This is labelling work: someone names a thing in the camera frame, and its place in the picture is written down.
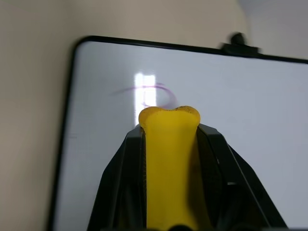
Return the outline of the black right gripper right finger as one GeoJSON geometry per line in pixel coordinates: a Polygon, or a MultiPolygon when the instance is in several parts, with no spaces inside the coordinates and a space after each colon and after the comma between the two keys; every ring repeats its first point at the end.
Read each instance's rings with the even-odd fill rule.
{"type": "Polygon", "coordinates": [[[196,131],[204,197],[216,231],[263,231],[287,225],[252,167],[215,128],[196,131]]]}

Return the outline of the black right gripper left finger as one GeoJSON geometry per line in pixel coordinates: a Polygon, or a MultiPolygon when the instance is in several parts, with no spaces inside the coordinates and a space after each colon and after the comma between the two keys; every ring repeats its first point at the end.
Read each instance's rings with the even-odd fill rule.
{"type": "Polygon", "coordinates": [[[145,134],[136,126],[105,168],[87,231],[146,228],[145,134]]]}

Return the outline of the yellow whiteboard eraser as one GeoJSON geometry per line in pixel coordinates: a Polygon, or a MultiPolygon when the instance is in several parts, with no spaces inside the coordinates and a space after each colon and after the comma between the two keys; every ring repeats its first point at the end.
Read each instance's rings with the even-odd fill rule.
{"type": "Polygon", "coordinates": [[[146,226],[198,229],[189,207],[189,174],[199,112],[191,106],[148,107],[139,114],[146,149],[146,226]]]}

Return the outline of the black-framed whiteboard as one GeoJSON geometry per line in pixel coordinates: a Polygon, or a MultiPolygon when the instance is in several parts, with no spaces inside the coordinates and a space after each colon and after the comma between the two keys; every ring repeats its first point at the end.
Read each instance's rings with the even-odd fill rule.
{"type": "Polygon", "coordinates": [[[99,181],[148,106],[196,108],[308,228],[308,60],[123,38],[77,41],[46,231],[86,231],[99,181]]]}

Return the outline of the black whiteboard clip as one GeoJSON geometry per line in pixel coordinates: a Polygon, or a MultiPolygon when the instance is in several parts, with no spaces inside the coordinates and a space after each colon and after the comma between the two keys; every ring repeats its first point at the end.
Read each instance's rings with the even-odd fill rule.
{"type": "Polygon", "coordinates": [[[259,56],[259,48],[248,46],[243,33],[232,33],[229,40],[229,43],[223,43],[221,46],[221,51],[225,54],[246,58],[257,58],[259,56]]]}

